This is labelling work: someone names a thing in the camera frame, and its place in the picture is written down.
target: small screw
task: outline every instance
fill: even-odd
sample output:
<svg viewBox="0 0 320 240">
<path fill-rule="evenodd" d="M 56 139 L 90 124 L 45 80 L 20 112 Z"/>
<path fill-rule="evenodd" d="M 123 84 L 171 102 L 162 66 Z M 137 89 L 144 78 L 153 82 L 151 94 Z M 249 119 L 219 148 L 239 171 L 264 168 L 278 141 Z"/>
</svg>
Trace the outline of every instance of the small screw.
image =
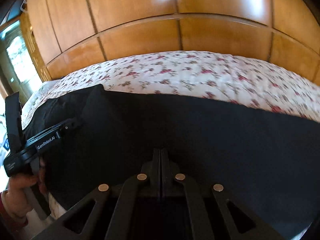
<svg viewBox="0 0 320 240">
<path fill-rule="evenodd" d="M 98 187 L 98 190 L 99 191 L 107 191 L 109 189 L 109 185 L 108 184 L 101 184 L 99 187 Z"/>
<path fill-rule="evenodd" d="M 140 174 L 138 174 L 137 179 L 138 180 L 145 180 L 145 179 L 147 179 L 147 175 L 144 173 L 140 173 Z"/>
<path fill-rule="evenodd" d="M 215 191 L 222 191 L 223 190 L 223 186 L 221 184 L 214 184 L 213 185 L 213 189 Z"/>
<path fill-rule="evenodd" d="M 175 176 L 175 178 L 176 178 L 177 180 L 184 180 L 184 179 L 186 178 L 186 176 L 185 176 L 184 174 L 182 174 L 182 173 L 178 173 L 178 174 Z"/>
</svg>

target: triangular cutout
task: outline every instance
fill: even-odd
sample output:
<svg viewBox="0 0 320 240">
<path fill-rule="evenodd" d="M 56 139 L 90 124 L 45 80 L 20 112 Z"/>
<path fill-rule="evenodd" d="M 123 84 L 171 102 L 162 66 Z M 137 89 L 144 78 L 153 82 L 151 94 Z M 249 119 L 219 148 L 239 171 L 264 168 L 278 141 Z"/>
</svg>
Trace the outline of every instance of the triangular cutout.
<svg viewBox="0 0 320 240">
<path fill-rule="evenodd" d="M 91 214 L 95 203 L 96 202 L 94 200 L 89 201 L 83 208 L 81 208 L 77 213 L 73 214 L 71 218 L 65 221 L 64 226 L 72 232 L 80 234 Z"/>
<path fill-rule="evenodd" d="M 244 234 L 256 227 L 255 223 L 231 201 L 227 202 L 227 206 L 239 233 Z"/>
</svg>

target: human hand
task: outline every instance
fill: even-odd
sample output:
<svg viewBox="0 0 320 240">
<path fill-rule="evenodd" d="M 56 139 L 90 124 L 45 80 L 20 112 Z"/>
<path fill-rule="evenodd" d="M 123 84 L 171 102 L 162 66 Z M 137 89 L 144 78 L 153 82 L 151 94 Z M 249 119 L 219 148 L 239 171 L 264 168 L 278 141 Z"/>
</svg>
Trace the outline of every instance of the human hand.
<svg viewBox="0 0 320 240">
<path fill-rule="evenodd" d="M 40 192 L 45 195 L 47 193 L 47 189 L 44 184 L 44 176 L 45 163 L 41 158 L 38 176 L 19 173 L 9 179 L 8 192 L 5 194 L 5 202 L 11 213 L 17 217 L 24 217 L 33 209 L 28 203 L 23 189 L 25 187 L 31 187 L 38 182 Z"/>
</svg>

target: bed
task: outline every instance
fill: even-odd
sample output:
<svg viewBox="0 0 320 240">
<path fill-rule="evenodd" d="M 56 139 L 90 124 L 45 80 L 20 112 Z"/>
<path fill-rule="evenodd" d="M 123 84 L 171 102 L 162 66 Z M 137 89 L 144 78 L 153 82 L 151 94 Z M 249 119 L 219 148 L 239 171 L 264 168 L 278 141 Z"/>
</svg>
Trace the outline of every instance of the bed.
<svg viewBox="0 0 320 240">
<path fill-rule="evenodd" d="M 174 94 L 240 104 L 320 122 L 320 87 L 271 63 L 207 51 L 171 51 L 91 65 L 44 83 L 22 109 L 25 129 L 50 98 L 102 84 L 104 90 Z M 54 218 L 65 210 L 49 194 Z"/>
</svg>

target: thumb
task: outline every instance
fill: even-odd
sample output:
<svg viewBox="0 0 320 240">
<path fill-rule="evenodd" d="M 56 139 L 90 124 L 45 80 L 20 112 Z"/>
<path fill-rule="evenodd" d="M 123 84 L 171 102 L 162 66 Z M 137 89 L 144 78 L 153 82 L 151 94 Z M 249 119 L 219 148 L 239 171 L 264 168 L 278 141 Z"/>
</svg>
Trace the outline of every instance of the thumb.
<svg viewBox="0 0 320 240">
<path fill-rule="evenodd" d="M 36 176 L 19 173 L 9 179 L 9 189 L 22 189 L 31 187 L 38 181 Z"/>
</svg>

